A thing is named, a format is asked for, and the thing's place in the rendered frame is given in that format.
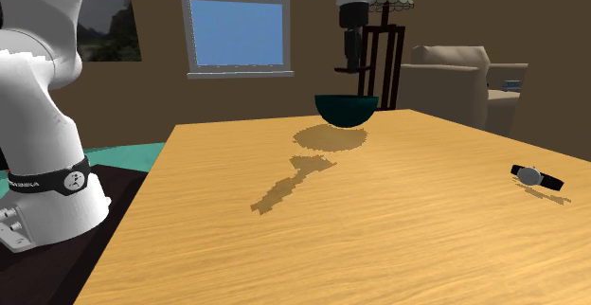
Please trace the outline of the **teal round rug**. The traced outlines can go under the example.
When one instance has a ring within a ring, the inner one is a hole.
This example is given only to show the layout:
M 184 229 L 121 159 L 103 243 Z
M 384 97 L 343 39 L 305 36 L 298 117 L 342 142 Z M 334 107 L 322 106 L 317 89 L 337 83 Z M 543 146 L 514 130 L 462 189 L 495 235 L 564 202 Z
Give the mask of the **teal round rug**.
M 149 172 L 165 143 L 137 144 L 86 149 L 90 165 L 104 165 Z

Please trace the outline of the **floor lamp with dark stand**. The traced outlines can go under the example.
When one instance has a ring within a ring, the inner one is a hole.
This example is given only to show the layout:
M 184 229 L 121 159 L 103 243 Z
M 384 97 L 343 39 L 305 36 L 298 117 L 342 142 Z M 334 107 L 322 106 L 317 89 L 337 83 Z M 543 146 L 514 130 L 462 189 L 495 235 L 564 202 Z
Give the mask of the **floor lamp with dark stand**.
M 376 74 L 381 70 L 383 80 L 377 111 L 396 108 L 401 75 L 405 27 L 390 24 L 389 16 L 392 12 L 412 8 L 413 0 L 373 0 L 369 4 L 370 12 L 381 14 L 381 23 L 362 28 L 362 71 L 359 73 L 357 93 L 373 97 Z

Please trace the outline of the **white framed window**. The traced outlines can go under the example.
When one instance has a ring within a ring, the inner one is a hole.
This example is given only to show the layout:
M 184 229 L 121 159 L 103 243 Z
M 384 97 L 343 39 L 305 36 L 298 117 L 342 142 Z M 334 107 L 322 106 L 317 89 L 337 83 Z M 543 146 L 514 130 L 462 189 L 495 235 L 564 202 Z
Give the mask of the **white framed window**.
M 187 78 L 292 77 L 290 0 L 181 0 Z

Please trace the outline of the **dark teal bowl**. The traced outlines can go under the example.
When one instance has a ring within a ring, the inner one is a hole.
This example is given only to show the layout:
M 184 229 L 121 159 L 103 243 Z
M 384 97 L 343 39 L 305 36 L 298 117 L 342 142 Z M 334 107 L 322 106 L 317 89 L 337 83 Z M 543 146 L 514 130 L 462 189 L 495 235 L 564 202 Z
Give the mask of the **dark teal bowl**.
M 339 128 L 352 128 L 368 121 L 377 109 L 379 98 L 354 95 L 315 95 L 318 114 Z

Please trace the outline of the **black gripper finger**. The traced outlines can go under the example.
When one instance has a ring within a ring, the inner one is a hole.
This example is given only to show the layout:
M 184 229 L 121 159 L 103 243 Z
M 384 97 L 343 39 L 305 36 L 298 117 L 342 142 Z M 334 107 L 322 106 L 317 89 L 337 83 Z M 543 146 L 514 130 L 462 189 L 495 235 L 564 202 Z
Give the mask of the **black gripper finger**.
M 334 71 L 337 73 L 357 74 L 368 71 L 370 65 L 362 64 L 361 57 L 347 58 L 347 65 L 345 67 L 335 67 Z

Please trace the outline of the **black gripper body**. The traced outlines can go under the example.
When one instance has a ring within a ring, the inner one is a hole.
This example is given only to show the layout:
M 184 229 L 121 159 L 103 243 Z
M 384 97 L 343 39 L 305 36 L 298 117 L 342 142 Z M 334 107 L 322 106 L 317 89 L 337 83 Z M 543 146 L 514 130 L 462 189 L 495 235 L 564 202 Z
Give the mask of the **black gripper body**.
M 345 30 L 345 55 L 358 57 L 361 51 L 362 28 L 368 24 L 369 3 L 353 2 L 339 8 L 339 26 Z

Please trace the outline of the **dark robot stand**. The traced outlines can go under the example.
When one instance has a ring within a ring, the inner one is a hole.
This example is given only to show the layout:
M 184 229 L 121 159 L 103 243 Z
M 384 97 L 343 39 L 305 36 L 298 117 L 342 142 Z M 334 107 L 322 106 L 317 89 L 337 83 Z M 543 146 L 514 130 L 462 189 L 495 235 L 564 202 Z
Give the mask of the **dark robot stand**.
M 147 173 L 96 165 L 112 199 L 108 217 L 66 242 L 13 253 L 0 243 L 0 305 L 73 305 Z

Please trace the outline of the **landscape wall picture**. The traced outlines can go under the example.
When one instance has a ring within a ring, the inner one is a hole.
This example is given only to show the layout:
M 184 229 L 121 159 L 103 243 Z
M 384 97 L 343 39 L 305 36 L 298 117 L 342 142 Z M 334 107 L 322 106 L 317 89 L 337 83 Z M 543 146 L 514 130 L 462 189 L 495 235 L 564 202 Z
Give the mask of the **landscape wall picture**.
M 141 62 L 132 0 L 83 0 L 78 52 L 84 62 Z

